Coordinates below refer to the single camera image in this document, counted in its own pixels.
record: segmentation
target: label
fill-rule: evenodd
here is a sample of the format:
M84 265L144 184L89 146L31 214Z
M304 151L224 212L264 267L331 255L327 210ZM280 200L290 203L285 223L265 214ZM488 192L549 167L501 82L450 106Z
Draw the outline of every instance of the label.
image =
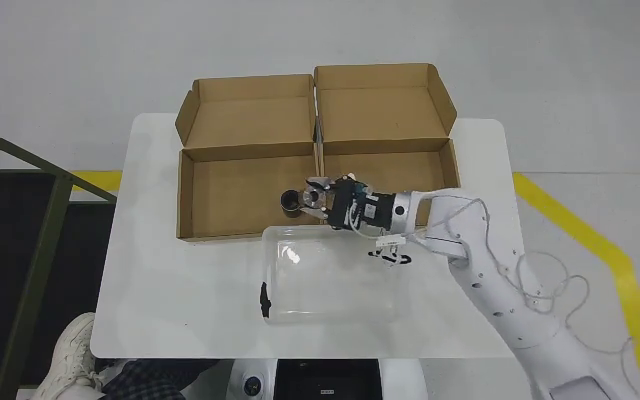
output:
M407 244L407 238L402 235L380 236L376 239L376 247L402 246Z
M376 206L373 204L365 204L364 205L364 216L373 219L376 216Z

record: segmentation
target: white robotic arm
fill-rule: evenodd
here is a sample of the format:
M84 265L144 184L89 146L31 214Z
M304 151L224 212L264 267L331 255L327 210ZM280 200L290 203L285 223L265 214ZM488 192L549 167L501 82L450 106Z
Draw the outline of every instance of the white robotic arm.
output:
M500 264L489 244L490 213L481 199L461 189L376 193L353 175L335 182L310 178L307 183L295 199L283 194L285 212L297 206L336 229L357 232L364 222L446 256L455 280L522 365L534 399L637 399L629 386L614 381L590 359L550 312L552 294L545 292L526 259ZM416 230L418 206L426 200L431 200L429 223Z
M484 202L460 189L407 195L407 220L404 226L392 226L391 232L414 232L414 210L421 201L432 200L426 235L411 237L447 256L456 282L522 365L534 399L637 398L590 359L564 323L549 312L550 294L526 259L521 258L517 267L498 262L488 242L490 214Z

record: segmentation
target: cable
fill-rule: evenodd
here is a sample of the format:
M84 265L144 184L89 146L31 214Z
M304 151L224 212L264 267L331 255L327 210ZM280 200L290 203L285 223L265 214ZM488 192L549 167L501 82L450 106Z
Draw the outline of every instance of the cable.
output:
M351 227L351 230L354 231L355 233L357 233L358 235L362 236L365 239L370 239L370 240L377 240L380 236L369 236L365 233L360 232L359 229L356 228L355 224L356 222L353 220L353 213L356 211L356 207L357 204L353 203L351 205L351 207L349 208L349 218L347 218L349 220L349 226Z
M432 196L430 198L435 198L435 197L455 197L455 196L450 196L450 195L436 195L436 196ZM611 350L602 350L602 349L598 349L595 347L592 347L590 345L588 345L587 343L585 343L582 339L580 339L580 337L578 337L578 335L573 331L573 329L571 328L571 325L569 324L569 319L578 311L580 310L587 302L587 299L589 298L589 296L591 295L591 287L589 284L589 280L587 278L585 278L582 275L570 275L569 274L569 269L567 268L567 266L565 265L565 263L558 257L554 256L551 253L548 252L543 252L543 251L533 251L533 252L529 252L529 254L531 253L537 253L537 254L542 254L542 255L546 255L548 257L553 258L554 260L556 260L558 262L558 264L562 267L563 272L564 272L564 279L562 279L555 287L554 289L551 291L551 295L550 296L543 296L543 295L538 295L538 294L532 294L527 292L524 289L524 284L522 282L522 274L521 274L521 264L522 261L525 259L526 257L526 253L523 253L522 255L520 255L520 257L518 257L518 261L516 263L516 277L518 278L518 283L514 283L508 276L509 273L509 268L503 264L500 263L500 261L498 260L498 258L496 257L495 253L493 252L493 249L491 249L491 245L489 244L489 229L490 229L490 221L491 221L491 214L489 213L489 209L487 207L487 204L480 198L475 198L473 200L471 200L469 203L465 204L463 207L459 208L456 212L454 212L453 214L447 216L446 218L444 218L441 221L438 221L437 223L433 224L431 226L431 228L434 228L436 226L445 224L445 228L447 230L447 232L449 233L449 235L451 237L455 237L457 238L457 240L460 241L460 243L462 244L462 246L464 247L465 251L467 252L467 255L469 257L469 262L471 262L471 252L469 251L469 244L467 242L465 242L459 234L455 234L453 232L453 230L451 229L451 220L453 218L455 218L456 216L460 215L462 212L464 212L465 210L467 210L469 207L471 207L473 204L475 203L480 203L482 205L482 208L484 209L484 214L485 214L485 222L486 222L486 229L485 229L485 246L487 248L487 251L489 252L489 255L491 256L491 259L494 262L494 265L496 267L496 270L498 271L498 273L503 276L507 282L509 282L509 284L511 286L513 286L514 289L516 289L516 291L518 291L518 293L520 293L523 296L524 299L524 303L525 306L527 308L529 308L530 310L539 313L539 314L551 314L553 313L554 309L555 309L555 305L556 305L556 299L560 296L562 296L564 294L564 292L566 291L567 287L569 286L569 282L571 282L571 280L574 279L579 279L582 280L585 283L586 286L586 291L585 291L585 295L583 297L583 299L580 301L580 303L578 303L578 305L576 305L565 317L564 319L564 325L567 328L567 330L569 331L569 333L571 333L571 335L578 341L578 343L580 343L582 346L584 346L585 348L597 352L597 353L601 353L601 354L607 354L607 355L620 355L620 367L622 368L622 374L624 375L624 379L627 382L627 385L629 385L629 387L631 388L631 390L635 393L636 396L640 397L640 394L638 392L638 390L635 388L635 386L633 385L633 383L631 382L631 379L629 378L629 375L627 373L626 370L626 366L624 363L624 353L627 349L627 346L629 345L629 343L633 342L633 338L629 337L625 340L624 344L622 345L622 347L620 348L620 350L617 351L611 351ZM411 233L410 235L414 235L418 232L424 231L428 228L422 228L420 230L416 230L413 233ZM551 304L549 306L549 308L547 310L539 310L538 307L536 307L536 305L538 304L537 300L549 300L551 301Z

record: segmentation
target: plaid pants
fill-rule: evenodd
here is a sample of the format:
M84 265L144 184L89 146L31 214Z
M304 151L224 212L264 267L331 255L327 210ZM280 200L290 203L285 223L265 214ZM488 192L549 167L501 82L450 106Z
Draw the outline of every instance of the plaid pants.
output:
M102 392L101 400L184 400L180 393L218 360L136 360L128 362Z

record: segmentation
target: black panel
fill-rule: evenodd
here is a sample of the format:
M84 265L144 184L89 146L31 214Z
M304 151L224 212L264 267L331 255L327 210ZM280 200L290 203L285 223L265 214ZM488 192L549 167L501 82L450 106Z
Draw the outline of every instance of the black panel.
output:
M382 400L378 360L278 360L274 400Z
M44 379L60 333L79 314L96 310L114 211L115 204L69 204L22 385Z
M39 172L0 172L0 359L54 181Z

